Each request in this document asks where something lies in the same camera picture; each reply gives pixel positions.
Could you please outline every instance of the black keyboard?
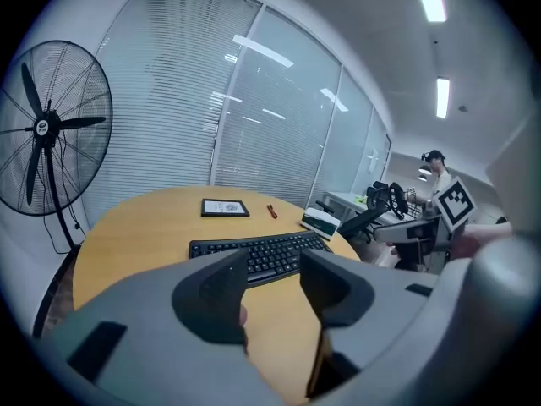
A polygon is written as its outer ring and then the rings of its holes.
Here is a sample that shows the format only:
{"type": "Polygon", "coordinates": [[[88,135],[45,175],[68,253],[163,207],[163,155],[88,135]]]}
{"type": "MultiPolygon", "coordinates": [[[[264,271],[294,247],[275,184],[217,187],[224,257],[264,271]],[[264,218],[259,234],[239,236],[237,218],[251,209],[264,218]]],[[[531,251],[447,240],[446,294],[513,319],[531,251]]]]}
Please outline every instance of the black keyboard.
{"type": "Polygon", "coordinates": [[[301,250],[332,252],[316,232],[310,231],[261,238],[193,240],[189,243],[189,258],[235,249],[248,251],[249,287],[296,274],[301,250]]]}

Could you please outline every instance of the desk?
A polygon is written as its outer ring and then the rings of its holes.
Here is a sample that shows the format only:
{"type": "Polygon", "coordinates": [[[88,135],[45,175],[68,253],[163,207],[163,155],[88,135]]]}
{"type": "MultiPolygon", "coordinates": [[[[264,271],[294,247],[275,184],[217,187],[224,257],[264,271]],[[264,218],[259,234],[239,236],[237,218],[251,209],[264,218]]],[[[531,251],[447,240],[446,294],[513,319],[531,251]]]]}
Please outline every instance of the desk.
{"type": "MultiPolygon", "coordinates": [[[[329,200],[333,200],[336,203],[345,206],[347,210],[344,213],[344,215],[342,215],[342,218],[339,218],[341,221],[344,221],[349,216],[350,211],[363,213],[364,211],[368,209],[368,207],[364,203],[356,203],[355,202],[356,197],[360,197],[360,195],[356,195],[354,193],[327,192],[325,193],[324,203],[329,204],[329,200]]],[[[382,226],[390,226],[392,224],[398,224],[399,222],[401,222],[392,211],[388,211],[384,213],[381,217],[377,218],[375,221],[381,224],[382,226]]]]}
{"type": "MultiPolygon", "coordinates": [[[[74,270],[74,307],[122,278],[185,261],[191,240],[303,231],[298,225],[302,215],[303,209],[283,200],[227,187],[164,189],[126,200],[104,215],[83,243],[74,270]],[[250,218],[201,217],[203,198],[242,200],[250,218]]],[[[358,260],[338,233],[328,245],[336,254],[358,260]]],[[[243,296],[249,360],[289,404],[305,401],[320,333],[298,280],[294,275],[250,288],[243,296]]]]}

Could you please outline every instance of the small box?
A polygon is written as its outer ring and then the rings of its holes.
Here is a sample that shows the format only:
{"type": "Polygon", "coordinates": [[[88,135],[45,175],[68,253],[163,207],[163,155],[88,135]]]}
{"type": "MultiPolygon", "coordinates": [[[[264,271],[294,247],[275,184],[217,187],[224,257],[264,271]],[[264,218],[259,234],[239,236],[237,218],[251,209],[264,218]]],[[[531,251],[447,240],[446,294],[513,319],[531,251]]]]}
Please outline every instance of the small box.
{"type": "Polygon", "coordinates": [[[301,226],[314,230],[325,239],[331,239],[338,226],[340,226],[340,220],[337,220],[329,213],[309,207],[304,211],[301,226]]]}

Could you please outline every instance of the window blind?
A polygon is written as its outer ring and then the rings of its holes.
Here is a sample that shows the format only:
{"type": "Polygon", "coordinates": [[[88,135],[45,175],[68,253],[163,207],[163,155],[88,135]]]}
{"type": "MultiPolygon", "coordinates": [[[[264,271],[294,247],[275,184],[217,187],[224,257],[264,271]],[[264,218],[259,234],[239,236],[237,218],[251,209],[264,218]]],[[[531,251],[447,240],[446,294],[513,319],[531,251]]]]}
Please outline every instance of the window blind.
{"type": "Polygon", "coordinates": [[[353,193],[366,195],[366,189],[376,180],[381,180],[390,147],[385,125],[373,108],[366,147],[353,185],[353,193]]]}
{"type": "Polygon", "coordinates": [[[208,184],[224,95],[260,4],[130,0],[97,58],[112,90],[112,137],[83,195],[90,226],[117,203],[208,184]]]}
{"type": "Polygon", "coordinates": [[[340,64],[311,36],[266,10],[223,122],[216,184],[305,207],[331,121],[340,64]]]}
{"type": "Polygon", "coordinates": [[[369,132],[372,104],[346,70],[342,72],[338,100],[331,120],[320,170],[309,206],[316,207],[326,191],[350,192],[357,176],[369,132]]]}

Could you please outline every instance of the black cable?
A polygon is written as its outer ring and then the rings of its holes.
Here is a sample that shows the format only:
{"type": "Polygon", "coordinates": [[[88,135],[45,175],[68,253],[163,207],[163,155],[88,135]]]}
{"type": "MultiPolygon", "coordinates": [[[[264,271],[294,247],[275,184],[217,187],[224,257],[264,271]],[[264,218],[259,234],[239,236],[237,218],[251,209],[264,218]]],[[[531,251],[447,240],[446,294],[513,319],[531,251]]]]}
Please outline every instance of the black cable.
{"type": "MultiPolygon", "coordinates": [[[[41,178],[41,175],[40,175],[40,169],[38,168],[37,170],[37,177],[40,179],[41,181],[41,184],[43,185],[43,213],[45,214],[45,195],[46,195],[46,186],[45,186],[45,182],[44,180],[41,178]]],[[[45,178],[45,172],[43,171],[43,157],[41,158],[41,172],[43,173],[43,178],[45,178]]],[[[51,244],[52,244],[52,247],[54,249],[54,252],[59,254],[59,255],[64,255],[64,254],[67,254],[69,253],[69,251],[65,252],[65,253],[61,253],[57,250],[57,247],[55,246],[54,244],[54,240],[52,238],[52,235],[51,235],[51,232],[49,232],[49,228],[47,227],[47,224],[45,222],[45,215],[43,215],[43,225],[45,226],[45,229],[47,230],[47,234],[49,235],[49,238],[51,239],[51,244]]]]}
{"type": "Polygon", "coordinates": [[[66,193],[66,198],[68,199],[69,215],[72,217],[72,219],[75,222],[74,228],[76,230],[80,230],[81,233],[83,234],[83,236],[85,236],[85,239],[86,239],[86,233],[83,230],[83,228],[81,227],[79,221],[77,220],[77,217],[75,216],[74,208],[71,206],[71,202],[69,200],[69,195],[68,195],[68,190],[66,189],[66,183],[64,181],[64,158],[66,156],[66,147],[67,147],[67,145],[66,145],[66,131],[62,130],[62,136],[64,138],[64,148],[62,148],[62,143],[60,143],[60,167],[62,169],[62,185],[64,187],[64,192],[66,193]]]}

